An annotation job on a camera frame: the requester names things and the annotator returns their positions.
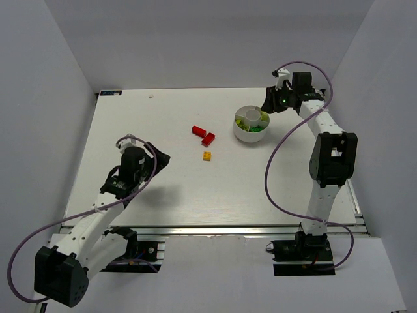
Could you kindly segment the dark green lego brick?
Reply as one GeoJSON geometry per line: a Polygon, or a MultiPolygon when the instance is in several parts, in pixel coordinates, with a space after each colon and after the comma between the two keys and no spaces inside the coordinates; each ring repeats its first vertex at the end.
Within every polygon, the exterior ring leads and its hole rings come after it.
{"type": "Polygon", "coordinates": [[[260,127],[260,126],[258,126],[258,127],[250,127],[249,131],[250,132],[261,132],[261,131],[263,131],[263,127],[260,127]]]}

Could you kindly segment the red square lego brick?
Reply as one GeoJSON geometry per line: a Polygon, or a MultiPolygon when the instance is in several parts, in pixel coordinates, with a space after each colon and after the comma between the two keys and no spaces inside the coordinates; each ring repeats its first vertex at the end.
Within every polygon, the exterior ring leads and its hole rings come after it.
{"type": "Polygon", "coordinates": [[[201,144],[205,147],[208,147],[215,139],[215,135],[209,132],[201,141],[201,144]]]}

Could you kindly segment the light green small lego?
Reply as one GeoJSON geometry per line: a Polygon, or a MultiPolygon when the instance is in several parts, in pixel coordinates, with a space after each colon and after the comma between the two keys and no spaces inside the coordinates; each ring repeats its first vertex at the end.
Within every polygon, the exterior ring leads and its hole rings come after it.
{"type": "Polygon", "coordinates": [[[269,120],[269,115],[264,111],[261,111],[261,120],[262,121],[268,121],[269,120]]]}

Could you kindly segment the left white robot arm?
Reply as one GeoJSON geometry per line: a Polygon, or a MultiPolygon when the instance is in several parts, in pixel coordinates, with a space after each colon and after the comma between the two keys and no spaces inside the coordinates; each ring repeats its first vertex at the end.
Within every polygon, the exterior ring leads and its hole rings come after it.
{"type": "Polygon", "coordinates": [[[126,140],[118,148],[121,163],[108,173],[93,203],[93,213],[35,256],[35,291],[70,308],[82,300],[90,280],[101,270],[113,262],[129,265],[141,254],[134,230],[110,225],[140,186],[164,169],[171,158],[150,142],[138,147],[134,140],[126,140]]]}

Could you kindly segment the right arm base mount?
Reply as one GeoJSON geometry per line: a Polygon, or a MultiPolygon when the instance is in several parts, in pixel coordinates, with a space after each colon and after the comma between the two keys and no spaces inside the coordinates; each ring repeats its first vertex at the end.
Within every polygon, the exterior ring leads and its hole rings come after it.
{"type": "Polygon", "coordinates": [[[266,246],[273,255],[275,277],[334,276],[333,255],[328,236],[298,232],[294,239],[275,240],[266,246]]]}

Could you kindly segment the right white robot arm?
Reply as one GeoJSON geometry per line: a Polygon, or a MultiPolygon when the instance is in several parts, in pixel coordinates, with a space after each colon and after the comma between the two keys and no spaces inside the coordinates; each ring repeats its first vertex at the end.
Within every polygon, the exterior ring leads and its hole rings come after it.
{"type": "Polygon", "coordinates": [[[307,121],[315,137],[309,161],[313,188],[301,229],[306,235],[322,236],[327,232],[334,200],[354,172],[358,138],[345,132],[324,107],[324,96],[312,86],[310,72],[294,72],[282,68],[273,72],[276,86],[266,89],[261,110],[281,113],[289,108],[307,121]]]}

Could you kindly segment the red long lego brick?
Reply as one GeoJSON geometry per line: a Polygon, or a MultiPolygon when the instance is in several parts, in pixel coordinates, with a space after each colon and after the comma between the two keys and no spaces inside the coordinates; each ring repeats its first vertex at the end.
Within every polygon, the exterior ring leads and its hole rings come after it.
{"type": "Polygon", "coordinates": [[[205,129],[200,128],[196,125],[192,127],[192,133],[201,138],[204,138],[207,135],[207,131],[205,129]]]}

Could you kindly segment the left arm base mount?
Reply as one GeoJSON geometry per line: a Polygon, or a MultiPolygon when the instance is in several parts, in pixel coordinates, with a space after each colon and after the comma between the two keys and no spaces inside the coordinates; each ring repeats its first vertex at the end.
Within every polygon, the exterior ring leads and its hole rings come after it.
{"type": "Polygon", "coordinates": [[[126,251],[115,258],[104,273],[158,273],[164,259],[165,242],[159,239],[140,239],[136,231],[126,227],[106,230],[104,235],[117,235],[126,242],[126,251]]]}

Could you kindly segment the orange square lego brick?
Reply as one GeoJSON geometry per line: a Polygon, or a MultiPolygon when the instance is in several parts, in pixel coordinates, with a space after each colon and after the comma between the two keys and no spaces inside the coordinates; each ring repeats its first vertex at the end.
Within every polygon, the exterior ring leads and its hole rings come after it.
{"type": "Polygon", "coordinates": [[[212,153],[210,151],[204,151],[203,152],[203,160],[204,161],[211,161],[212,159],[212,153]]]}

